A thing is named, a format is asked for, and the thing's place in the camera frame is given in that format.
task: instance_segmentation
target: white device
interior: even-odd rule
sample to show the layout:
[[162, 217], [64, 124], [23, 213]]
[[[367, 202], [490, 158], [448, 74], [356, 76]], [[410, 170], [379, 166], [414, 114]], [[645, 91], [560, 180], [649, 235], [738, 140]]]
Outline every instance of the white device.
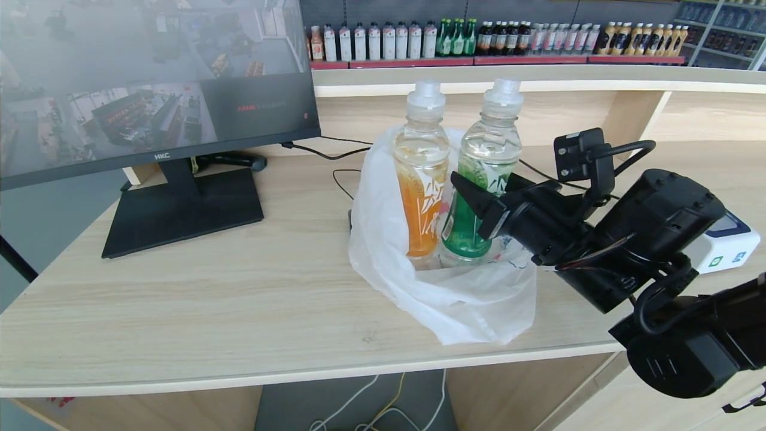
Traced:
[[742, 266], [753, 253], [761, 236], [736, 215], [727, 211], [707, 232], [683, 252], [700, 274]]

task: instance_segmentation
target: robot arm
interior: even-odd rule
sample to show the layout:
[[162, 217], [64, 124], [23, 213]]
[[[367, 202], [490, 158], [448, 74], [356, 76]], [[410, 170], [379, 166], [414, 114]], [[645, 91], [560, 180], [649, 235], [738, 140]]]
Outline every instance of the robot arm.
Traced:
[[[723, 203], [695, 181], [649, 169], [596, 225], [615, 176], [648, 154], [653, 141], [612, 148], [601, 129], [556, 138], [559, 182], [533, 183], [512, 174], [494, 196], [458, 173], [455, 190], [482, 220], [485, 239], [511, 235], [536, 265], [556, 274], [602, 313], [650, 283], [632, 315], [609, 332], [627, 349], [632, 368], [654, 389], [679, 398], [707, 396], [740, 370], [766, 365], [766, 280], [714, 295], [679, 296], [697, 276], [682, 250], [725, 214]], [[612, 156], [640, 150], [616, 169]], [[579, 196], [558, 191], [589, 179]]]

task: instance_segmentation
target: orange drink bottle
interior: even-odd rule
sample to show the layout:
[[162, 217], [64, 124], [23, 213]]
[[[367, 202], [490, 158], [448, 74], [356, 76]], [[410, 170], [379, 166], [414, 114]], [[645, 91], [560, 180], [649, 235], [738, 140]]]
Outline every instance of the orange drink bottle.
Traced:
[[450, 141], [440, 125], [445, 102], [438, 82], [417, 82], [407, 97], [407, 123], [394, 138], [394, 164], [410, 239], [407, 256], [416, 267], [438, 242], [450, 155]]

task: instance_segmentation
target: white plastic bag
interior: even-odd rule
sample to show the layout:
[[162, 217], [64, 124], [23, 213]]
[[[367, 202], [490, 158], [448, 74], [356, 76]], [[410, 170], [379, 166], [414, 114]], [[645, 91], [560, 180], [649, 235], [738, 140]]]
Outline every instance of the white plastic bag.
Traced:
[[[442, 344], [510, 342], [535, 319], [531, 255], [505, 238], [495, 241], [499, 244], [490, 250], [491, 263], [415, 271], [407, 258], [407, 221], [391, 148], [400, 128], [379, 136], [365, 157], [352, 207], [351, 265], [373, 288], [431, 329]], [[447, 130], [450, 171], [457, 166], [463, 134]], [[444, 190], [446, 211], [453, 193], [449, 181]]]

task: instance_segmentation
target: computer monitor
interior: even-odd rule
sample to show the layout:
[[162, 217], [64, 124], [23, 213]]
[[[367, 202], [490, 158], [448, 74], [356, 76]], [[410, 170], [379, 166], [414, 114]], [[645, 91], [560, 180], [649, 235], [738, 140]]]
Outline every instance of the computer monitor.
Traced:
[[159, 162], [104, 257], [263, 218], [249, 170], [189, 157], [320, 135], [298, 0], [8, 0], [0, 189]]

